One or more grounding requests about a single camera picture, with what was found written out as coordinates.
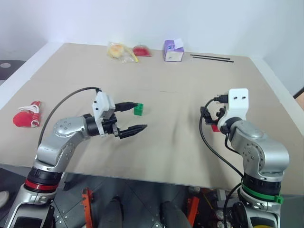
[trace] plastic bag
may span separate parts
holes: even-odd
[[[138,59],[127,46],[110,42],[108,44],[108,55],[112,58],[117,58],[123,63],[137,63]]]

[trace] black cable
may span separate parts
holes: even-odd
[[[225,137],[225,146],[226,146],[226,148],[227,148],[228,150],[230,150],[230,151],[233,151],[234,153],[239,154],[237,151],[233,150],[232,148],[230,148],[230,147],[228,146],[228,137],[229,137],[229,134],[226,134],[226,137]]]
[[[237,184],[237,186],[235,186],[235,187],[229,192],[229,194],[228,194],[227,197],[226,197],[225,204],[224,204],[224,227],[225,227],[225,228],[228,228],[228,227],[227,227],[227,218],[226,218],[226,217],[227,217],[227,216],[226,216],[227,204],[228,204],[228,201],[229,201],[229,199],[230,199],[232,193],[233,193],[239,186],[241,186],[241,183]]]
[[[85,88],[82,88],[82,89],[78,89],[72,93],[70,93],[68,96],[66,96],[65,98],[63,98],[56,106],[55,108],[53,108],[53,110],[50,112],[50,114],[48,115],[46,121],[44,122],[44,125],[41,129],[41,132],[40,132],[40,136],[39,136],[39,140],[38,140],[38,146],[41,144],[41,141],[42,141],[42,137],[43,137],[43,134],[44,134],[44,131],[47,127],[47,124],[50,120],[50,118],[52,117],[52,115],[54,114],[54,112],[59,108],[59,106],[64,103],[68,98],[70,98],[71,96],[79,93],[79,92],[82,92],[82,91],[85,91],[85,90],[90,90],[90,89],[93,89],[93,90],[96,90],[96,92],[101,92],[101,89],[100,88],[97,88],[97,87],[85,87]]]
[[[236,167],[234,167],[230,162],[228,162],[225,158],[223,158],[222,156],[220,156],[210,145],[209,145],[209,143],[207,142],[207,140],[206,140],[206,138],[205,138],[205,136],[204,136],[204,133],[203,133],[203,128],[202,128],[202,123],[203,123],[203,113],[205,113],[205,111],[206,111],[206,109],[207,109],[207,107],[208,107],[208,105],[212,102],[212,101],[214,101],[215,99],[213,98],[213,99],[211,99],[211,100],[209,100],[207,103],[206,103],[206,105],[205,105],[205,107],[203,108],[203,111],[202,111],[202,113],[201,113],[201,115],[200,115],[200,119],[199,119],[199,133],[200,133],[200,136],[201,136],[201,138],[202,138],[202,140],[204,141],[204,143],[206,144],[206,146],[216,155],[216,156],[218,156],[224,163],[226,163],[228,166],[230,166],[230,168],[232,168],[235,172],[237,172],[242,178],[244,177],[244,175],[236,168]]]

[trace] black stick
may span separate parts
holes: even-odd
[[[212,59],[212,58],[203,58],[203,59],[209,59],[209,60],[216,60],[216,61],[223,61],[223,62],[230,62],[230,63],[234,63],[234,61],[230,61],[230,60],[223,60],[223,59]]]
[[[230,60],[230,58],[223,58],[223,57],[216,57],[216,56],[202,56],[202,55],[194,55],[194,54],[190,54],[190,55],[191,56],[208,57],[208,58],[220,58],[220,59]]]

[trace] table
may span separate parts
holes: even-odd
[[[42,123],[67,94],[97,86],[116,103],[144,104],[143,116],[117,113],[118,126],[148,127],[134,137],[101,138],[81,143],[67,168],[69,172],[231,189],[239,176],[203,144],[198,130],[200,107],[230,88],[249,89],[247,119],[285,145],[290,165],[282,192],[303,194],[304,138],[255,64],[248,57],[231,56],[234,63],[193,59],[185,53],[181,63],[164,62],[161,51],[123,64],[106,55],[106,47],[64,44],[0,110],[0,162],[31,167],[39,128],[17,128],[11,119],[17,108],[42,101]],[[83,92],[67,100],[51,118],[45,135],[60,118],[92,113],[95,94]],[[210,112],[220,108],[213,104]],[[224,135],[204,128],[211,145],[243,171],[242,158],[224,147]]]

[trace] tissue box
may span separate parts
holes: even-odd
[[[163,57],[165,61],[181,62],[184,55],[184,48],[180,47],[175,49],[174,40],[166,40],[163,45]]]

